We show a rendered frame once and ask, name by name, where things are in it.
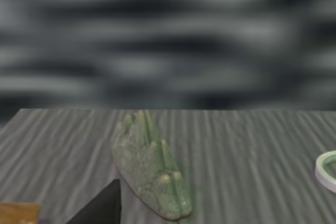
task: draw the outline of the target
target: green object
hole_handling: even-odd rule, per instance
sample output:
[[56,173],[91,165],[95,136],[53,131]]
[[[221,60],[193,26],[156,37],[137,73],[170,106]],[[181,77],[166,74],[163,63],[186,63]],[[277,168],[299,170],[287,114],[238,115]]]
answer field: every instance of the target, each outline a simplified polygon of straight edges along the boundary
[[126,115],[117,124],[111,149],[117,169],[149,208],[172,221],[190,215],[189,190],[149,111]]

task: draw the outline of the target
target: brown wooden block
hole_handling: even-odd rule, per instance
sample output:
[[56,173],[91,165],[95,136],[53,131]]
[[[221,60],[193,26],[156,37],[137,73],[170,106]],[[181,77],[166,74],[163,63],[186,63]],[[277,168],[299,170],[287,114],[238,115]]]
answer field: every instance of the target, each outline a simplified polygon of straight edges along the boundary
[[0,224],[37,224],[41,206],[30,203],[0,203]]

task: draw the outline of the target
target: dark pointed object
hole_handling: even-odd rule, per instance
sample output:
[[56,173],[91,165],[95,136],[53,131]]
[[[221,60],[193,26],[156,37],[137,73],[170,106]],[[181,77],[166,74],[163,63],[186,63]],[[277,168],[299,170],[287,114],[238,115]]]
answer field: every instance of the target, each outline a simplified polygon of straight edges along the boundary
[[120,224],[120,180],[115,179],[66,224]]

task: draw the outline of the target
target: roll of tape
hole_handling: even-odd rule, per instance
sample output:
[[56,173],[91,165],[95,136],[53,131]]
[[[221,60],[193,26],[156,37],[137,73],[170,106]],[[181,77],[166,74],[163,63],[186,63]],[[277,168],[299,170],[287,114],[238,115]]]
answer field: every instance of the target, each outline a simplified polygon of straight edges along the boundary
[[336,161],[336,151],[326,152],[319,156],[315,163],[315,176],[325,188],[336,193],[336,179],[324,169],[325,165],[332,161]]

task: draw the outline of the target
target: gray striped background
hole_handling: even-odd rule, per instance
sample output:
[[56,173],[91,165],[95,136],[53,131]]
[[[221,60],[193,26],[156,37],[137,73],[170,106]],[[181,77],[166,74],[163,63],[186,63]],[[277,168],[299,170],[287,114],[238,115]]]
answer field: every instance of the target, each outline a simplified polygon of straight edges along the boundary
[[[39,202],[63,224],[119,177],[108,140],[121,110],[20,110],[0,134],[0,200]],[[193,187],[180,223],[330,224],[336,195],[313,176],[336,149],[336,113],[152,111]],[[122,223],[165,223],[122,183]]]

